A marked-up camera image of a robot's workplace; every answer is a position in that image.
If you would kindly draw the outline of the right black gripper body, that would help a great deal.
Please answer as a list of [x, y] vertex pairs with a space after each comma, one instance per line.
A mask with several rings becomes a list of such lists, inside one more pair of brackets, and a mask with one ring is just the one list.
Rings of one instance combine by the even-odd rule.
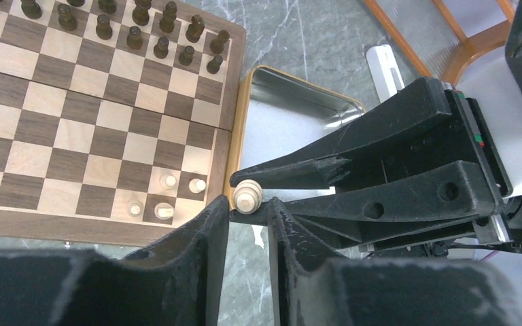
[[420, 77], [356, 123], [360, 141], [348, 154], [353, 161], [348, 190], [463, 160], [480, 164], [491, 174], [500, 211], [508, 179], [474, 100], [446, 88], [438, 79]]

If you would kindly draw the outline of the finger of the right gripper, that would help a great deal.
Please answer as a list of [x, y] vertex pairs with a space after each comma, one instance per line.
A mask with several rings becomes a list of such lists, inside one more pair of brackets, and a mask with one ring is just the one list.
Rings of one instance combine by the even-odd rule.
[[238, 170], [229, 184], [252, 180], [263, 189], [327, 189], [349, 174], [351, 160], [340, 156], [288, 160], [279, 158]]
[[335, 194], [271, 198], [255, 212], [232, 212], [237, 223], [278, 220], [335, 249], [393, 249], [474, 234], [473, 223], [496, 214], [498, 188], [480, 164], [458, 160], [397, 181]]

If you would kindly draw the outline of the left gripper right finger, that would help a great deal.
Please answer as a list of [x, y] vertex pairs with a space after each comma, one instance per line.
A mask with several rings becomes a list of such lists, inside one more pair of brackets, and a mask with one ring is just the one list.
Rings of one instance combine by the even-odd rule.
[[268, 201], [276, 325], [522, 325], [509, 280], [489, 264], [350, 259]]

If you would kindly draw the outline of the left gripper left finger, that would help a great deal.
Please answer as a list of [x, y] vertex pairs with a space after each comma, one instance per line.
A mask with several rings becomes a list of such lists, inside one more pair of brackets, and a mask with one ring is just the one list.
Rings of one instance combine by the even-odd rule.
[[228, 226], [221, 195], [122, 259], [0, 249], [0, 325], [216, 325]]

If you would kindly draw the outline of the white chess piece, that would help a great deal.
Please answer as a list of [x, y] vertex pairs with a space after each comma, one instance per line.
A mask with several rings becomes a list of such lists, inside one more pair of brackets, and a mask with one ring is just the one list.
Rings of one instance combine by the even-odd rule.
[[238, 212], [245, 215], [252, 214], [262, 203], [262, 187], [252, 179], [243, 180], [235, 187], [233, 201]]
[[194, 178], [189, 182], [189, 190], [194, 194], [199, 194], [203, 191], [205, 191], [207, 187], [207, 183], [203, 179]]
[[142, 202], [132, 200], [126, 205], [126, 212], [130, 217], [142, 217], [144, 208], [145, 205]]
[[167, 202], [159, 202], [154, 207], [154, 215], [156, 216], [156, 218], [161, 219], [161, 220], [167, 220], [167, 219], [173, 218], [174, 212], [175, 212], [174, 207]]

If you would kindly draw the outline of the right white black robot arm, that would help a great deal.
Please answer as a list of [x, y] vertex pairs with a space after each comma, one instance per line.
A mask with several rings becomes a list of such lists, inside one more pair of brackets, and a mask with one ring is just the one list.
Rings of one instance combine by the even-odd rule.
[[420, 77], [361, 117], [280, 158], [232, 174], [237, 223], [268, 225], [246, 184], [325, 189], [288, 213], [336, 249], [424, 247], [463, 237], [522, 254], [522, 1], [504, 56], [454, 88]]

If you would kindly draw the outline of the dark chess piece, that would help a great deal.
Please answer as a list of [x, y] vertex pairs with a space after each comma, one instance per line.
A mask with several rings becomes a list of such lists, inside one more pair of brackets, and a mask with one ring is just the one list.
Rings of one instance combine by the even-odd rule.
[[169, 1], [162, 12], [162, 18], [159, 21], [159, 28], [163, 33], [172, 33], [175, 29], [175, 21], [177, 19], [177, 4]]
[[214, 54], [221, 54], [224, 51], [225, 44], [230, 39], [230, 33], [222, 29], [217, 36], [209, 44], [209, 48]]
[[196, 43], [200, 40], [203, 31], [205, 30], [205, 22], [199, 14], [191, 17], [191, 23], [186, 30], [186, 39], [189, 42]]
[[156, 58], [163, 59], [169, 54], [169, 39], [165, 36], [159, 37], [153, 48], [153, 54]]
[[129, 28], [129, 32], [126, 37], [126, 44], [132, 50], [140, 50], [142, 48], [143, 35], [141, 29], [138, 26], [132, 26]]
[[217, 74], [220, 71], [223, 62], [224, 62], [224, 59], [221, 55], [215, 55], [207, 63], [207, 66], [206, 66], [207, 72], [212, 75]]
[[134, 3], [133, 22], [139, 26], [146, 26], [150, 19], [149, 9], [152, 6], [152, 0], [134, 0]]
[[178, 61], [183, 66], [190, 66], [194, 59], [195, 49], [193, 46], [186, 46], [182, 52], [179, 53]]

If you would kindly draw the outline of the wooden chess board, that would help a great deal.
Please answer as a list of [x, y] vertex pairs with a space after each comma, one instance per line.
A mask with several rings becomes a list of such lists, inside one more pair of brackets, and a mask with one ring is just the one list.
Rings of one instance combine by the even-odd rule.
[[[143, 246], [185, 224], [222, 194], [245, 51], [245, 29], [181, 1], [152, 1], [146, 26], [134, 1], [0, 1], [0, 236]], [[191, 17], [205, 30], [186, 39]], [[126, 44], [138, 26], [143, 46]], [[209, 48], [230, 33], [221, 54]], [[169, 39], [169, 54], [153, 48]], [[190, 66], [178, 61], [195, 49]], [[207, 63], [221, 55], [215, 74]], [[163, 189], [159, 178], [177, 177]], [[203, 179], [194, 194], [189, 182]], [[130, 217], [126, 205], [145, 205]], [[167, 202], [173, 218], [154, 207]]]

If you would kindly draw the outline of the white plastic clip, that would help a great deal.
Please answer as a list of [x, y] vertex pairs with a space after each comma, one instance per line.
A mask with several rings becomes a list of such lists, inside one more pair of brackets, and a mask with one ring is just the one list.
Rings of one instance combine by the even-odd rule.
[[366, 60], [381, 103], [404, 88], [396, 57], [390, 45], [369, 48], [366, 52]]

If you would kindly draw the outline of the gold-rimmed metal tin tray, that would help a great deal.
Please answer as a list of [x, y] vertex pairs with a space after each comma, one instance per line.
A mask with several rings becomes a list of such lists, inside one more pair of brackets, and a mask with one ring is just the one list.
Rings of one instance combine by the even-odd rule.
[[[296, 151], [302, 152], [302, 160], [348, 156], [360, 141], [356, 120], [364, 112], [355, 99], [275, 68], [252, 69], [239, 87], [230, 142], [224, 192], [231, 208], [245, 215], [234, 206], [235, 187], [229, 184], [233, 173]], [[331, 200], [338, 194], [334, 185], [327, 189], [262, 188], [262, 203], [273, 197], [283, 202], [315, 202], [320, 197]]]

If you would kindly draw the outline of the orange wooden rack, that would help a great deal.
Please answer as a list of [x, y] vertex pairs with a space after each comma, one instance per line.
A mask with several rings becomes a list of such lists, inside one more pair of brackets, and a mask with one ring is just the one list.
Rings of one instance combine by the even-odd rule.
[[466, 69], [502, 48], [516, 1], [365, 1], [418, 74], [457, 84]]

